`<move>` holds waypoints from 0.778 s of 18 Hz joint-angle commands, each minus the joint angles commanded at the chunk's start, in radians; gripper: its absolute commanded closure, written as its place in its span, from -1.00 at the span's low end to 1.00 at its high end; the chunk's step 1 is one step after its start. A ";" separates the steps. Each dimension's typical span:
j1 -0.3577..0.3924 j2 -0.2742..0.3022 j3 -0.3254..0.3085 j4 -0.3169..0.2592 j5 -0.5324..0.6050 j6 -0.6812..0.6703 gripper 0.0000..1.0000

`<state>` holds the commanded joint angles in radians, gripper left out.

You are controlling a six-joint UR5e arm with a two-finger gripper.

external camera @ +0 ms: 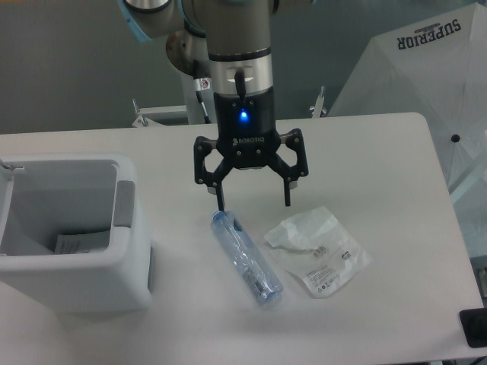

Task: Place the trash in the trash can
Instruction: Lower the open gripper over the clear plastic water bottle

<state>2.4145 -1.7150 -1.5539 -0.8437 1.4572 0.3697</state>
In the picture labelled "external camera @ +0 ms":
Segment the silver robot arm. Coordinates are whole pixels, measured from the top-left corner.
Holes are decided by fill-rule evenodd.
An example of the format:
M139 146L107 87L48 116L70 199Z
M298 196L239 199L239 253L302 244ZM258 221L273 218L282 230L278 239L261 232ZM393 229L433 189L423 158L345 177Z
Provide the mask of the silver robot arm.
M309 173L300 129L278 133L272 78L270 18L303 1L121 1L119 7L138 38L151 40L186 31L206 42L218 137L196 138L196 183L206 185L224 209L222 183L232 169L269 167L283 180L285 204Z

